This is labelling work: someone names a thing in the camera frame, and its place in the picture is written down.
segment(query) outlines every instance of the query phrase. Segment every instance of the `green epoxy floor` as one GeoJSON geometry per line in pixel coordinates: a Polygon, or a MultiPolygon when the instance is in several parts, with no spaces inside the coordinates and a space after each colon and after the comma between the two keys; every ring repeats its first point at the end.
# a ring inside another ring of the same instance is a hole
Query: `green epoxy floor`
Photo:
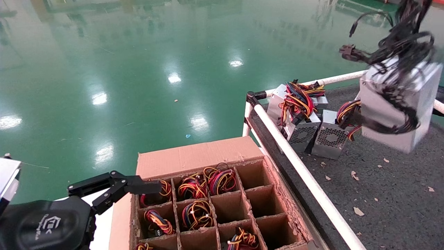
{"type": "MultiPolygon", "coordinates": [[[[381,18],[365,19],[348,38],[355,19],[374,9],[395,7],[4,0],[0,153],[29,164],[14,202],[61,198],[69,183],[113,169],[133,174],[138,152],[241,136],[247,91],[364,69],[337,50],[375,48],[388,30],[381,18]]],[[[432,8],[424,24],[438,45],[443,16],[432,8]]]]}

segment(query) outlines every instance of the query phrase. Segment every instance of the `metal casing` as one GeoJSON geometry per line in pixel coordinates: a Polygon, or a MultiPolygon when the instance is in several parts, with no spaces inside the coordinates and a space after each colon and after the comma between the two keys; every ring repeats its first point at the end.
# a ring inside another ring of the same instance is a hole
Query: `metal casing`
{"type": "Polygon", "coordinates": [[[267,114],[275,123],[281,118],[282,109],[279,108],[279,104],[284,102],[285,95],[287,95],[287,92],[285,92],[286,90],[287,87],[281,84],[271,94],[267,114]]]}
{"type": "Polygon", "coordinates": [[[319,115],[322,114],[324,109],[328,108],[329,102],[327,100],[327,97],[325,97],[325,95],[320,97],[311,97],[311,100],[313,100],[314,107],[317,109],[317,113],[319,115]]]}
{"type": "Polygon", "coordinates": [[[344,149],[347,133],[352,128],[341,129],[336,125],[336,111],[324,110],[321,127],[314,141],[311,154],[337,160],[344,149]]]}
{"type": "Polygon", "coordinates": [[[289,116],[287,117],[286,125],[283,128],[287,134],[287,141],[296,153],[304,152],[315,137],[321,120],[315,113],[312,113],[309,117],[310,121],[302,121],[298,125],[294,125],[290,122],[289,116]]]}
{"type": "MultiPolygon", "coordinates": [[[[385,61],[385,64],[392,65],[396,61],[397,58],[392,58],[385,61]]],[[[405,123],[404,114],[377,93],[382,89],[384,80],[393,69],[380,75],[377,74],[378,67],[372,66],[360,79],[361,114],[387,127],[400,126],[405,123]]],[[[416,110],[419,119],[420,125],[416,130],[402,134],[382,134],[363,125],[362,135],[402,152],[411,152],[428,131],[441,71],[441,64],[427,65],[421,62],[412,70],[410,76],[413,78],[418,75],[418,77],[412,83],[403,86],[406,88],[403,93],[404,101],[416,110]]]]}

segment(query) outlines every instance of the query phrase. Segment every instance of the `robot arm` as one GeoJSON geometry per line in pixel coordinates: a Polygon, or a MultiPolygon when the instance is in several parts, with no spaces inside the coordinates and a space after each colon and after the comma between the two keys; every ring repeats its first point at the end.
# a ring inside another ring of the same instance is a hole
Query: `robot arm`
{"type": "MultiPolygon", "coordinates": [[[[0,159],[0,171],[9,174],[15,163],[15,173],[20,170],[17,162],[0,159]]],[[[125,176],[111,171],[68,186],[69,197],[61,201],[34,201],[8,205],[10,200],[2,196],[0,211],[0,250],[88,250],[94,239],[95,215],[102,214],[127,193],[159,194],[159,181],[144,182],[139,176],[125,176]],[[96,198],[92,206],[81,199],[86,195],[109,188],[96,198]]],[[[2,191],[14,190],[5,185],[2,191]]]]}

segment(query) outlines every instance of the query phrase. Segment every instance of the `gray carpet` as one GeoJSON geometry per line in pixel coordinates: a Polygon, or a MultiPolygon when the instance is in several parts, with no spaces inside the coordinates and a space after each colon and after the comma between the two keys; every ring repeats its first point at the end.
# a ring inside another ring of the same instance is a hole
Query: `gray carpet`
{"type": "MultiPolygon", "coordinates": [[[[327,92],[330,109],[354,99],[357,86],[327,92]]],[[[293,166],[277,147],[255,113],[251,125],[301,200],[321,235],[332,249],[347,249],[293,166]]],[[[444,246],[444,129],[431,124],[426,138],[404,154],[357,133],[339,160],[300,154],[312,175],[336,205],[367,249],[428,250],[444,246]],[[359,181],[352,178],[355,171],[359,181]],[[365,215],[358,216],[353,207],[365,215]]]]}

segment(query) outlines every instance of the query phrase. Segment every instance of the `box flap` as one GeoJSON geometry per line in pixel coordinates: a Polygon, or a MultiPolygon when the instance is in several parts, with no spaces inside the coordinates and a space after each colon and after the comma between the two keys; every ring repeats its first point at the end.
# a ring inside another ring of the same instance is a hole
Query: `box flap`
{"type": "Polygon", "coordinates": [[[136,174],[143,179],[188,172],[219,162],[263,156],[251,137],[237,137],[178,148],[140,153],[136,174]]]}

